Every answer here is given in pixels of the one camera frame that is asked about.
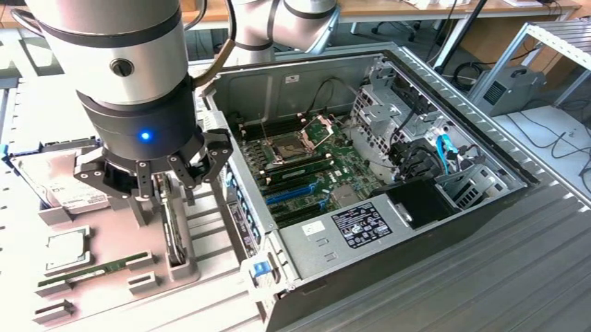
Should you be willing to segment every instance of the blue pcie slot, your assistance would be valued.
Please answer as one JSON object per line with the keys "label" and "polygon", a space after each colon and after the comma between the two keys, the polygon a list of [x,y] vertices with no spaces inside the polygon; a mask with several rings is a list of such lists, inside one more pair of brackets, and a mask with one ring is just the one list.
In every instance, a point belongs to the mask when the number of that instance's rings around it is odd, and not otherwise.
{"label": "blue pcie slot", "polygon": [[316,185],[318,185],[318,182],[312,183],[311,185],[308,185],[303,188],[299,188],[299,189],[286,192],[278,196],[267,198],[267,205],[276,204],[283,201],[287,201],[288,199],[294,199],[295,197],[300,197],[300,196],[312,194],[314,190],[316,189]]}

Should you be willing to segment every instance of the motherboard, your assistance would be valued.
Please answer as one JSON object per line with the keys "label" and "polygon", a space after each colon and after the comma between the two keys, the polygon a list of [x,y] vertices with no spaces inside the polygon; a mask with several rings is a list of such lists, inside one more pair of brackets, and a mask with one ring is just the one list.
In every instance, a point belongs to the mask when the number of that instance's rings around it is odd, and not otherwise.
{"label": "motherboard", "polygon": [[287,127],[295,130],[278,135],[280,124],[259,124],[263,137],[248,140],[246,136],[240,144],[280,228],[358,203],[383,186],[352,147],[343,124],[339,127],[323,115],[294,123]]}

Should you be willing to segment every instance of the blue led light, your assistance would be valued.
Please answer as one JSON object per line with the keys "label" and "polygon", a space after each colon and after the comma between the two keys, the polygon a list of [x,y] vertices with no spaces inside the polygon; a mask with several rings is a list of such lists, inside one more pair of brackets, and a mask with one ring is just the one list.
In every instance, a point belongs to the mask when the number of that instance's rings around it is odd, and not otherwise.
{"label": "blue led light", "polygon": [[140,140],[143,142],[150,142],[152,140],[152,133],[150,131],[143,131],[140,133]]}

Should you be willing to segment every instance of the white sticker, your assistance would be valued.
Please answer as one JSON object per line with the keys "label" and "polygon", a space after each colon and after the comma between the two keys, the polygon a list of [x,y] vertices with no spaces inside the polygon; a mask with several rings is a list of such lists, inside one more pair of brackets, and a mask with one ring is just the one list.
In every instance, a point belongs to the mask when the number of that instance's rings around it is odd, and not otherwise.
{"label": "white sticker", "polygon": [[307,237],[312,234],[316,234],[318,232],[322,232],[324,230],[323,221],[319,220],[307,225],[303,225],[302,230],[304,231]]}
{"label": "white sticker", "polygon": [[299,75],[286,76],[286,84],[299,82]]}

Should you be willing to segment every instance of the robotic arm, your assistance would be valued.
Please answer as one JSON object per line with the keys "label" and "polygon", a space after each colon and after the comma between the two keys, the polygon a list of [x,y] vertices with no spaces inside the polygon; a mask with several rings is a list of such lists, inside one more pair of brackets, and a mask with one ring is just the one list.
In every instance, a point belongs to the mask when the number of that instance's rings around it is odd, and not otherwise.
{"label": "robotic arm", "polygon": [[214,181],[232,145],[226,129],[196,125],[194,88],[228,57],[234,64],[271,61],[274,41],[320,53],[338,20],[336,0],[227,0],[230,39],[192,78],[179,0],[27,4],[103,142],[79,159],[75,177],[120,199],[154,197],[152,176],[163,172],[188,192]]}

